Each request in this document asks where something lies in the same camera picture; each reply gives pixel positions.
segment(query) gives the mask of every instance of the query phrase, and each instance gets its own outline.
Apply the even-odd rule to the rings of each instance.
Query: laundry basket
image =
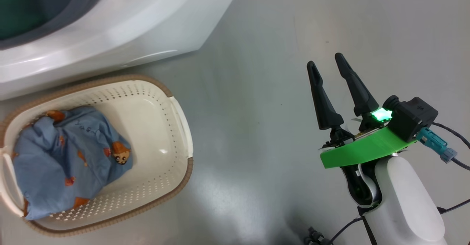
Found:
[[[118,223],[178,194],[193,168],[193,143],[178,101],[158,81],[139,75],[106,78],[33,101],[10,114],[0,127],[0,191],[8,208],[23,216],[12,150],[24,126],[52,109],[94,106],[129,141],[133,168],[80,208],[40,220],[34,230],[56,237],[86,233]]]

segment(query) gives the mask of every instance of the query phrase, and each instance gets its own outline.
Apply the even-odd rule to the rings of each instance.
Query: washing machine drum opening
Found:
[[[0,0],[0,50],[57,31],[85,15],[98,0]]]

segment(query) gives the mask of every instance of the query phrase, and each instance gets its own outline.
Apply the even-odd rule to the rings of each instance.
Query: blue cloth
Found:
[[[93,107],[49,111],[14,148],[26,219],[77,208],[132,168],[129,143]]]

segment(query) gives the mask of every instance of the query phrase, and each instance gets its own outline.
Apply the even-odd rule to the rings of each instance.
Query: green light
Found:
[[[391,111],[385,110],[383,108],[373,112],[372,115],[378,121],[385,121],[391,119]]]

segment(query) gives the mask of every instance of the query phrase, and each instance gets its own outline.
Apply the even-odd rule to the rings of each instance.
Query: teal connector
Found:
[[[448,143],[427,127],[422,128],[418,132],[416,140],[434,150],[445,163],[449,163],[455,156],[457,156],[457,151],[452,148],[448,148]]]

